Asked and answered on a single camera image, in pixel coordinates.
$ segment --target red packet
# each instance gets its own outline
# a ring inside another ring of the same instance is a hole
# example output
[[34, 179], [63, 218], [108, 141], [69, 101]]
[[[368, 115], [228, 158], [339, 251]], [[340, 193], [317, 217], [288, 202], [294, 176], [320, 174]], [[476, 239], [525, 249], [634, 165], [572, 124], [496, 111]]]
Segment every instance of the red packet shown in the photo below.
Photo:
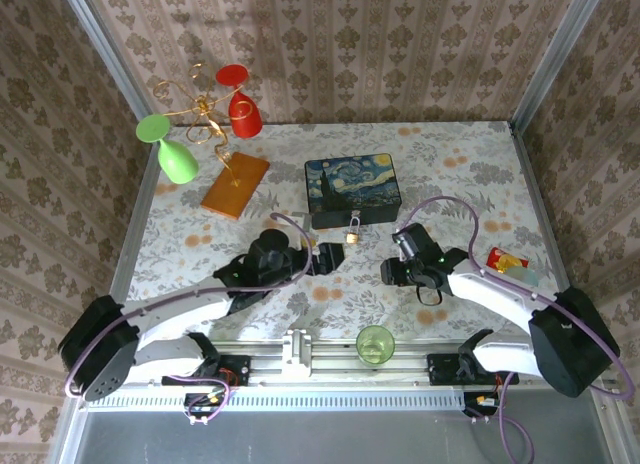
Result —
[[494, 247], [487, 258], [487, 266], [498, 272], [504, 272], [513, 266], [529, 267], [529, 261], [504, 252], [502, 249]]

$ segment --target floral tablecloth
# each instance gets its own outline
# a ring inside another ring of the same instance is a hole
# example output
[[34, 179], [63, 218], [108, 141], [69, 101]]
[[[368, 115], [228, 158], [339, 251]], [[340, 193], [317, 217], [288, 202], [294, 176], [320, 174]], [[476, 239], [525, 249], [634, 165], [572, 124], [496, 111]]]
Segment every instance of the floral tablecloth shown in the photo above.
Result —
[[[458, 196], [480, 215], [475, 249], [479, 259], [486, 260], [489, 250], [498, 246], [529, 259], [541, 286], [557, 290], [505, 122], [271, 125], [253, 139], [232, 138], [233, 151], [271, 162], [239, 221], [199, 206], [222, 170], [213, 143], [191, 144], [180, 128], [169, 138], [187, 144], [201, 170], [182, 186], [160, 174], [130, 300], [154, 297], [211, 275], [246, 252], [263, 229], [276, 226], [269, 218], [272, 211], [307, 212], [307, 160], [384, 152], [393, 158], [403, 200], [399, 220], [427, 197]], [[472, 221], [461, 207], [434, 203], [417, 218], [443, 249], [466, 247]], [[398, 255], [390, 237], [394, 229], [393, 223], [364, 226], [359, 243], [345, 246], [346, 259], [338, 271], [304, 277], [296, 286], [213, 322], [211, 337], [279, 338], [287, 329], [298, 328], [314, 337], [346, 338], [370, 324], [387, 327], [396, 339], [464, 339], [485, 327], [514, 332], [513, 326], [504, 327], [500, 316], [476, 304], [445, 296], [442, 305], [425, 307], [414, 288], [383, 285], [380, 263]], [[345, 242], [345, 229], [313, 235], [319, 242]], [[435, 298], [428, 291], [424, 294], [427, 300]]]

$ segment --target padlock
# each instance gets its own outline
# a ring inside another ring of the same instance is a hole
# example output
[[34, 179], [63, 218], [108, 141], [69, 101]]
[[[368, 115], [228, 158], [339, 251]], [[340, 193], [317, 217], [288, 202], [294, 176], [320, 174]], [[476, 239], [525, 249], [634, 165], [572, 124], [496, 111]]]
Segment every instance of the padlock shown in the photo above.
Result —
[[360, 230], [360, 211], [353, 211], [351, 213], [351, 221], [349, 221], [349, 230], [347, 231], [347, 244], [358, 243], [358, 231]]

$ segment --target orange wooden block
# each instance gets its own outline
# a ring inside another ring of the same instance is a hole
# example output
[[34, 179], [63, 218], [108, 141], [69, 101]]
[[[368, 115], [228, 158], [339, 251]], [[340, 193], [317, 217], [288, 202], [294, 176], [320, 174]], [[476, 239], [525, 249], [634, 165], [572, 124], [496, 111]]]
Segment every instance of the orange wooden block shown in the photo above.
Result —
[[200, 205], [237, 220], [269, 169], [269, 162], [241, 152], [234, 152], [229, 167], [233, 169], [233, 174], [240, 181], [238, 186], [233, 185], [231, 173], [225, 167]]

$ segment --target box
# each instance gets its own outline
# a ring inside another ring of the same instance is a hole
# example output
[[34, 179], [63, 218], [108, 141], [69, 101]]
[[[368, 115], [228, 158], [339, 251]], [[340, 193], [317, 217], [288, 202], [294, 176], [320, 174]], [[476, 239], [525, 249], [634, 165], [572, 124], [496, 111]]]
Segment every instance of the box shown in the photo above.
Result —
[[402, 204], [389, 154], [338, 157], [304, 164], [311, 226], [347, 227], [393, 222]]

